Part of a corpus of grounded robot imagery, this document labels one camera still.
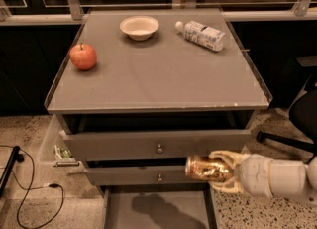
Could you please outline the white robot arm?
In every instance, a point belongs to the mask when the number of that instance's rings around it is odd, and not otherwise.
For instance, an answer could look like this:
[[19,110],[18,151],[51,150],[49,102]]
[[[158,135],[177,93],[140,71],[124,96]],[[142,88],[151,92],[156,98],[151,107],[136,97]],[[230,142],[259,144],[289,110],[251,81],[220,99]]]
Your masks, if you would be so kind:
[[214,151],[209,158],[223,160],[234,172],[225,182],[210,181],[216,190],[317,205],[315,159],[304,164],[302,161],[229,151]]

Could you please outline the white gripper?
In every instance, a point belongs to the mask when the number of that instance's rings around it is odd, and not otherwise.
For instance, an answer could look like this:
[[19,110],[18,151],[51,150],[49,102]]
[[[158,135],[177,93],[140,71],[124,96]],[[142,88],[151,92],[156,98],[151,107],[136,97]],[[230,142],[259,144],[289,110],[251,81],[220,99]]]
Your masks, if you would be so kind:
[[244,193],[255,197],[272,197],[269,186],[271,159],[260,155],[245,155],[231,151],[213,151],[209,158],[216,162],[217,170],[234,171],[240,167],[239,179],[212,182],[211,187],[226,193]]

